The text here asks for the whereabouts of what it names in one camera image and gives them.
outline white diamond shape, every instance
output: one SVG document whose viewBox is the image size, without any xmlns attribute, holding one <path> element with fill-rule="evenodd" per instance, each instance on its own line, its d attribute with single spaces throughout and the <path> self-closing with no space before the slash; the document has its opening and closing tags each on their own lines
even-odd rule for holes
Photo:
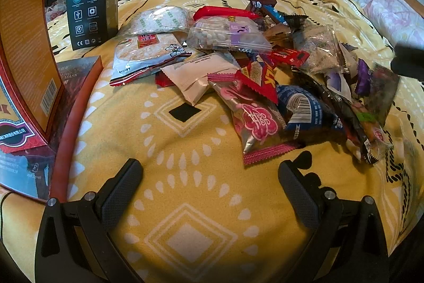
<svg viewBox="0 0 424 283">
<path fill-rule="evenodd" d="M 184 224 L 166 244 L 190 263 L 194 263 L 212 245 L 213 240 L 194 229 L 188 223 Z"/>
<path fill-rule="evenodd" d="M 178 107 L 183 102 L 184 100 L 181 99 L 180 96 L 176 96 L 167 103 L 164 103 L 154 112 L 154 115 L 159 120 L 173 129 L 181 138 L 186 137 L 186 135 L 188 135 L 198 124 L 205 120 L 205 118 L 216 108 L 216 105 L 211 103 L 198 103 L 196 107 L 201 109 L 202 112 L 193 115 L 190 119 L 183 123 L 168 113 L 170 110 Z"/>
<path fill-rule="evenodd" d="M 181 217 L 189 217 L 190 222 L 195 224 L 196 227 L 186 222 L 175 233 L 169 234 L 169 231 L 173 229 L 172 226 Z M 202 229 L 215 235 L 216 239 L 213 240 L 205 236 Z M 168 235 L 171 236 L 166 245 L 181 257 L 176 258 L 175 253 L 171 253 L 169 249 L 159 243 L 162 237 Z M 144 242 L 180 274 L 192 282 L 197 282 L 222 258 L 237 238 L 237 234 L 205 216 L 191 205 L 184 203 L 154 227 L 145 237 Z M 213 245 L 215 249 L 211 251 L 208 257 L 200 263 L 195 263 Z"/>
</svg>

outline pink snack package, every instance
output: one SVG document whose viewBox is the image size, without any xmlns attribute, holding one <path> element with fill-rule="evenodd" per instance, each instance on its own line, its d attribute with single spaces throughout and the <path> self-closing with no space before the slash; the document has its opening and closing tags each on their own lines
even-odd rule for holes
<svg viewBox="0 0 424 283">
<path fill-rule="evenodd" d="M 285 136 L 286 123 L 277 107 L 235 74 L 209 74 L 208 82 L 232 111 L 246 166 L 302 146 Z"/>
</svg>

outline beige packet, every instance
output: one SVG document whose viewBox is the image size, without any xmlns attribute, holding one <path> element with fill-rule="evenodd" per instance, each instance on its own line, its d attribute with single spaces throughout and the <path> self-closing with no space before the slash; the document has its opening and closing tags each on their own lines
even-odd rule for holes
<svg viewBox="0 0 424 283">
<path fill-rule="evenodd" d="M 209 88 L 208 74 L 235 73 L 239 69 L 240 66 L 230 53 L 219 52 L 161 68 L 192 106 L 196 105 Z"/>
</svg>

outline red book edge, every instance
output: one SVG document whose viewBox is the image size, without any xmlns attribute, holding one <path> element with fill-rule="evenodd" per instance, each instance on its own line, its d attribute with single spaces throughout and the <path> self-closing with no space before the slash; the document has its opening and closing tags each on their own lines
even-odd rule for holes
<svg viewBox="0 0 424 283">
<path fill-rule="evenodd" d="M 61 203 L 67 201 L 69 170 L 74 155 L 76 139 L 91 92 L 102 70 L 103 64 L 99 57 L 84 80 L 63 129 L 50 183 L 50 198 L 57 198 Z"/>
</svg>

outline barcode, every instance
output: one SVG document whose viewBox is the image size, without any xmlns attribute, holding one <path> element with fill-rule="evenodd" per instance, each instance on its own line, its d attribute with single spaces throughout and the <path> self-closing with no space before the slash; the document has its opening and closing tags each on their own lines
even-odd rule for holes
<svg viewBox="0 0 424 283">
<path fill-rule="evenodd" d="M 287 109 L 293 112 L 289 123 L 312 122 L 311 104 L 305 95 L 294 94 L 287 102 Z"/>
<path fill-rule="evenodd" d="M 49 86 L 47 87 L 46 92 L 44 93 L 43 99 L 41 100 L 41 109 L 43 110 L 44 114 L 46 116 L 49 115 L 50 109 L 54 102 L 54 97 L 56 96 L 57 87 L 54 83 L 54 80 L 52 79 L 49 83 Z"/>
</svg>

